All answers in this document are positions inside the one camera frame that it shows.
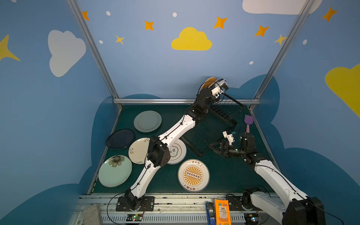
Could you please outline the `black wire dish rack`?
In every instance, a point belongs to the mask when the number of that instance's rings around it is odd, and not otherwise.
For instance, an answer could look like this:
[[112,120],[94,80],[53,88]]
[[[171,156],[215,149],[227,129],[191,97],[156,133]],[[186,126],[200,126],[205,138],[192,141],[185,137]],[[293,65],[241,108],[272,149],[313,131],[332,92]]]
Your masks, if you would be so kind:
[[226,93],[220,100],[207,107],[207,114],[196,122],[196,126],[180,139],[193,152],[202,157],[211,150],[210,144],[224,139],[223,131],[237,132],[241,129],[238,116],[246,106]]

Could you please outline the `white plate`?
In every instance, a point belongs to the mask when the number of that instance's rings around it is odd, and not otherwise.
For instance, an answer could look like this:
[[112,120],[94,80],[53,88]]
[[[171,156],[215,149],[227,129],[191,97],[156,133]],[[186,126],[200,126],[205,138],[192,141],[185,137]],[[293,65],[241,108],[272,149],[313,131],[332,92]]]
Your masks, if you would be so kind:
[[172,148],[169,149],[170,152],[170,160],[168,161],[168,165],[176,165],[184,160],[187,154],[187,148],[185,143],[182,140],[177,140],[172,145]]

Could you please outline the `woven bamboo plate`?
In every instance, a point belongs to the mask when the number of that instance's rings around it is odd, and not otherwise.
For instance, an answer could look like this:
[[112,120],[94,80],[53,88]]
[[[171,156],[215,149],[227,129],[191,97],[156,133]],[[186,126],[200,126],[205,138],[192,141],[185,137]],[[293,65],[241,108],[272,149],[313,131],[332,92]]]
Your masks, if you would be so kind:
[[204,88],[208,88],[211,85],[213,85],[215,82],[217,81],[217,79],[215,77],[211,77],[209,79],[207,79],[203,85],[201,86],[200,90],[204,89]]

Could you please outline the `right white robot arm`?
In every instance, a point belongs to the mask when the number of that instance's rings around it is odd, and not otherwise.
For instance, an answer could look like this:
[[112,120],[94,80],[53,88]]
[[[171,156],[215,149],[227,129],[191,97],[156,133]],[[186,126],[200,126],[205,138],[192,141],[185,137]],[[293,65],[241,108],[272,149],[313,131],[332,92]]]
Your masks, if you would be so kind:
[[224,158],[242,158],[275,191],[281,202],[257,191],[246,194],[243,205],[253,205],[282,225],[324,225],[325,211],[317,197],[309,197],[294,186],[262,153],[257,151],[255,137],[245,133],[240,146],[235,146],[233,134],[223,132],[224,139],[210,144],[210,148]]

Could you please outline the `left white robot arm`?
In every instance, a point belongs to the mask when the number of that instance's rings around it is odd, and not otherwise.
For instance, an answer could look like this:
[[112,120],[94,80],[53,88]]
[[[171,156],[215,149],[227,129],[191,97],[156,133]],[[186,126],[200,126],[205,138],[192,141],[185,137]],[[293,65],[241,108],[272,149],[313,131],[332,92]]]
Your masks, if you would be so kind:
[[167,165],[170,160],[170,148],[180,137],[196,126],[196,123],[208,112],[209,106],[216,100],[210,88],[204,88],[197,94],[194,104],[184,113],[182,118],[160,136],[150,138],[147,160],[135,183],[125,192],[125,199],[131,210],[140,207],[147,187],[156,172]]

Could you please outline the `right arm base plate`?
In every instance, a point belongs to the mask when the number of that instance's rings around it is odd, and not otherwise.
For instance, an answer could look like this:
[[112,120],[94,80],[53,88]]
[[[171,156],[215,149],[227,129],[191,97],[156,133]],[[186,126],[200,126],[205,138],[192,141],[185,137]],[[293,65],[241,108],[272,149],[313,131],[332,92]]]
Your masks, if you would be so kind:
[[246,211],[246,205],[248,203],[248,197],[245,196],[235,196],[233,194],[228,194],[225,196],[226,200],[229,202],[230,211]]

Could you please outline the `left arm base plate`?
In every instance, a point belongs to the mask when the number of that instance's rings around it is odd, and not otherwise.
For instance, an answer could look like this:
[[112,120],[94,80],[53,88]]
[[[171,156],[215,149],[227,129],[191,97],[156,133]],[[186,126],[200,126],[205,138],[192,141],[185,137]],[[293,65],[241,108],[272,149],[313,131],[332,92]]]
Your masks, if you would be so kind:
[[155,197],[154,196],[145,196],[139,206],[137,208],[132,209],[127,202],[125,196],[121,196],[118,198],[117,205],[116,205],[116,211],[117,212],[139,212],[139,211],[146,211],[146,212],[152,212],[154,210],[154,202]]

